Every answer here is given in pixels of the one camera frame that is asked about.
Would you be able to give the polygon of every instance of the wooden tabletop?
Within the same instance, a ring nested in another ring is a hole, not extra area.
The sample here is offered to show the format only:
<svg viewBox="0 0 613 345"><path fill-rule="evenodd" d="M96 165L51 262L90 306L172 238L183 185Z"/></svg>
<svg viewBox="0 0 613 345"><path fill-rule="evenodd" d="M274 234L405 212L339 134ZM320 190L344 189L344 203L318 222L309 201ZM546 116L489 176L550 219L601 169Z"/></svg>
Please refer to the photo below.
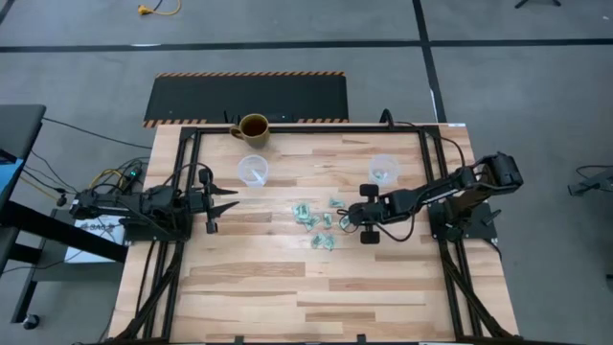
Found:
<svg viewBox="0 0 613 345"><path fill-rule="evenodd" d="M180 128L157 128L145 187L172 173ZM474 161L465 127L441 125L441 133L460 144L467 163ZM453 171L460 166L459 154L451 144L443 146ZM237 176L238 161L253 153L269 164L268 182L260 189L247 188ZM311 213L332 213L337 222L339 216L328 206L331 196L348 205L364 201L358 188L368 182L368 163L377 153L392 154L401 167L397 184L382 193L426 182L419 139L412 133L273 134L262 150L230 135L205 134L199 161L211 167L218 187L238 191L219 197L216 204L240 204L218 220L215 235L206 234L203 216L195 218L170 341L233 341L235 335L245 335L245 341L355 341L357 334L371 341L452 340L439 249L426 211L417 214L409 241L381 235L378 245L361 244L359 233L345 234L338 225L325 230L320 223L308 233L294 221L291 207L300 202L308 202ZM388 230L402 236L409 223ZM318 232L334 235L332 251L311 248ZM475 292L500 324L516 333L498 254L479 240L465 241L465 246ZM139 242L129 249L111 336L134 315L148 248L149 243ZM465 333L470 334L465 299L458 294ZM163 296L159 306L165 301ZM160 333L164 313L159 306L154 335Z"/></svg>

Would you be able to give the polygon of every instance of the chair wheel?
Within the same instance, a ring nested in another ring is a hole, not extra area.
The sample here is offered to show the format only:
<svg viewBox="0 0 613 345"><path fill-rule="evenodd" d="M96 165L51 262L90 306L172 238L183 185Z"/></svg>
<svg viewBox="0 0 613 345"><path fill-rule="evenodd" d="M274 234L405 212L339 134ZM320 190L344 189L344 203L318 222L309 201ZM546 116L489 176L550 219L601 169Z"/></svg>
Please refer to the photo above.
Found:
<svg viewBox="0 0 613 345"><path fill-rule="evenodd" d="M23 320L21 324L23 325L24 329L33 330L38 326L39 323L40 323L40 317L34 314L28 314L26 315L26 318Z"/></svg>

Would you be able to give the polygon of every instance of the clear plastic cup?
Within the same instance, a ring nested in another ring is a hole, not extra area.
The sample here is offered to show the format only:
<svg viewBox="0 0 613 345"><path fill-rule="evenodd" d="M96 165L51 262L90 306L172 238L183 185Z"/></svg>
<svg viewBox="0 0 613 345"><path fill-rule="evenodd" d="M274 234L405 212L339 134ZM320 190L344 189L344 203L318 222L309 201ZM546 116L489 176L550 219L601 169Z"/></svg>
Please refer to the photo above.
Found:
<svg viewBox="0 0 613 345"><path fill-rule="evenodd" d="M396 182L400 175L400 165L389 154L377 154L368 165L368 179L378 186Z"/></svg>
<svg viewBox="0 0 613 345"><path fill-rule="evenodd" d="M268 162L256 154L242 158L238 163L238 178L248 187L262 187L268 180Z"/></svg>

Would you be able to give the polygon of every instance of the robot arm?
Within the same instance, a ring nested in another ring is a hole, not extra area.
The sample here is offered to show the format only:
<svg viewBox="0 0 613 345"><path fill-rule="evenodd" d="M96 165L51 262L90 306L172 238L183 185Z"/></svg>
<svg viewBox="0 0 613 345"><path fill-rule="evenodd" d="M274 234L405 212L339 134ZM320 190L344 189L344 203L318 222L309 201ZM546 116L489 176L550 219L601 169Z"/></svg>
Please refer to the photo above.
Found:
<svg viewBox="0 0 613 345"><path fill-rule="evenodd" d="M472 210L490 196L513 193L522 184L514 159L499 152L414 190L401 189L379 195L376 185L362 185L360 194L367 196L368 201L351 205L348 216L351 224L365 225L366 231L372 232L375 224L405 221L423 206L445 198L446 219L457 223L469 217ZM378 243L378 234L371 234L370 241L368 238L363 237L362 242Z"/></svg>
<svg viewBox="0 0 613 345"><path fill-rule="evenodd" d="M131 241L184 242L190 238L190 215L207 214L207 233L217 232L216 218L238 201L215 206L213 195L235 194L218 188L208 169L198 172L201 188L185 193L160 185L133 195L99 194L94 189L79 193L70 208L75 219L95 219L101 215L125 217L121 224Z"/></svg>

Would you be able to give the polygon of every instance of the yellow mug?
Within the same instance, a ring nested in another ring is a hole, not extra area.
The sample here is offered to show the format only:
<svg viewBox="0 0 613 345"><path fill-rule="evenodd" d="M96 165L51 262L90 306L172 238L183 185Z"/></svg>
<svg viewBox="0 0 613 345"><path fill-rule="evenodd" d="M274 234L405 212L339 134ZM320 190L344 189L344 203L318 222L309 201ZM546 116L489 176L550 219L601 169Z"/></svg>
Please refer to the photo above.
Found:
<svg viewBox="0 0 613 345"><path fill-rule="evenodd" d="M261 114L249 114L240 120L238 126L230 127L230 134L254 149L261 149L270 138L268 120Z"/></svg>

